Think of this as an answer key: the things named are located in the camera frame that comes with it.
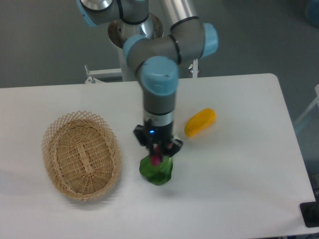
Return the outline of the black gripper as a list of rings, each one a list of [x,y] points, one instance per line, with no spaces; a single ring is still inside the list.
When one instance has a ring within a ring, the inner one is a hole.
[[[144,121],[144,126],[138,124],[133,133],[140,146],[145,147],[149,155],[156,153],[155,145],[164,156],[173,157],[177,154],[183,142],[178,137],[172,137],[173,122],[164,126],[155,126],[151,119]]]

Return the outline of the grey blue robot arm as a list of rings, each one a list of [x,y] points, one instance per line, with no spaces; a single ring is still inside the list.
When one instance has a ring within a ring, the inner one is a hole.
[[[150,155],[171,157],[182,147],[172,134],[179,64],[213,54],[218,35],[202,23],[190,0],[163,0],[170,34],[154,38],[146,0],[79,0],[79,10],[89,26],[117,21],[123,57],[143,91],[144,124],[134,134]]]

